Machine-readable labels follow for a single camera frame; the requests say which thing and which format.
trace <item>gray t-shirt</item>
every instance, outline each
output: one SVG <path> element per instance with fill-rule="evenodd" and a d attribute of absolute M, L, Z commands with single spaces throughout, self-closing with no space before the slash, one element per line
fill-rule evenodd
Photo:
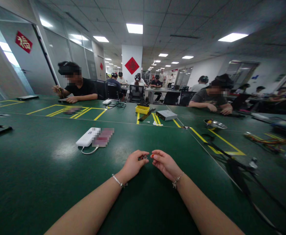
<path fill-rule="evenodd" d="M 220 106 L 227 104 L 227 99 L 221 95 L 218 96 L 209 96 L 206 92 L 206 89 L 202 89 L 199 92 L 197 92 L 191 101 L 196 103 L 211 103 L 214 106 Z"/>

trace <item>hand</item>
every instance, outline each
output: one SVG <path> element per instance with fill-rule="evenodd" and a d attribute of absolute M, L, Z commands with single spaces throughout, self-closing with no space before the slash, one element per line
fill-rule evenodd
<path fill-rule="evenodd" d="M 211 112 L 217 112 L 217 108 L 213 104 L 208 103 L 207 108 L 209 108 Z"/>
<path fill-rule="evenodd" d="M 57 95 L 59 95 L 59 96 L 62 96 L 63 93 L 64 93 L 64 89 L 61 88 L 59 85 L 53 86 L 53 87 L 52 87 L 52 90 L 53 90 L 53 92 L 57 93 Z"/>
<path fill-rule="evenodd" d="M 152 153 L 150 157 L 154 159 L 153 165 L 172 182 L 183 173 L 170 155 L 161 150 L 154 150 Z"/>
<path fill-rule="evenodd" d="M 142 166 L 144 166 L 149 162 L 148 159 L 142 159 L 139 161 L 139 158 L 142 158 L 143 156 L 146 156 L 148 154 L 149 152 L 136 150 L 135 152 L 129 155 L 123 168 L 118 173 L 119 175 L 121 175 L 121 178 L 123 180 L 123 182 L 121 183 L 125 184 L 129 180 L 131 180 L 134 176 L 137 175 Z"/>
<path fill-rule="evenodd" d="M 232 111 L 233 111 L 233 109 L 231 109 L 231 108 L 225 108 L 225 109 L 221 110 L 220 113 L 223 115 L 229 115 L 232 113 Z"/>
<path fill-rule="evenodd" d="M 77 98 L 76 96 L 71 96 L 71 97 L 68 97 L 68 98 L 66 99 L 66 101 L 67 101 L 68 103 L 76 103 L 76 102 L 78 102 L 79 100 L 78 100 L 78 98 Z"/>

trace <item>ceiling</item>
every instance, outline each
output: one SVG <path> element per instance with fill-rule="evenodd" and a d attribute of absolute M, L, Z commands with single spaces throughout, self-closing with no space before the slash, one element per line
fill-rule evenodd
<path fill-rule="evenodd" d="M 224 54 L 286 59 L 286 0 L 40 0 L 83 33 L 104 36 L 104 55 L 120 64 L 121 45 L 143 45 L 143 70 L 170 69 Z M 65 12 L 75 17 L 84 30 Z M 126 23 L 143 24 L 129 34 Z M 232 33 L 249 36 L 235 42 L 218 39 Z M 170 35 L 198 37 L 183 38 Z M 159 57 L 160 53 L 168 54 Z M 182 59 L 185 55 L 192 59 Z"/>

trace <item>charging cable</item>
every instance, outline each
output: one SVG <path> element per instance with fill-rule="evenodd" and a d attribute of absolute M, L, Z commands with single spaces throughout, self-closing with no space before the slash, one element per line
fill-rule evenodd
<path fill-rule="evenodd" d="M 92 154 L 93 152 L 95 152 L 95 151 L 98 149 L 98 146 L 97 146 L 92 152 L 90 152 L 90 153 L 85 153 L 85 152 L 83 152 L 83 149 L 84 149 L 84 148 L 85 148 L 85 147 L 83 147 L 82 150 L 81 150 L 82 153 L 84 153 L 84 154 Z"/>

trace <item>black t-shirt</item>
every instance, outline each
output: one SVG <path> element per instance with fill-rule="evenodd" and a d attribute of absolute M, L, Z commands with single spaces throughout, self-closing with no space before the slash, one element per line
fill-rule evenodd
<path fill-rule="evenodd" d="M 153 80 L 153 81 L 152 81 L 152 85 L 161 86 L 161 81 L 158 80 L 158 81 L 156 82 L 156 80 Z"/>
<path fill-rule="evenodd" d="M 65 89 L 74 96 L 97 94 L 95 84 L 90 79 L 86 78 L 83 78 L 83 85 L 80 89 L 76 85 L 68 85 L 65 87 Z"/>

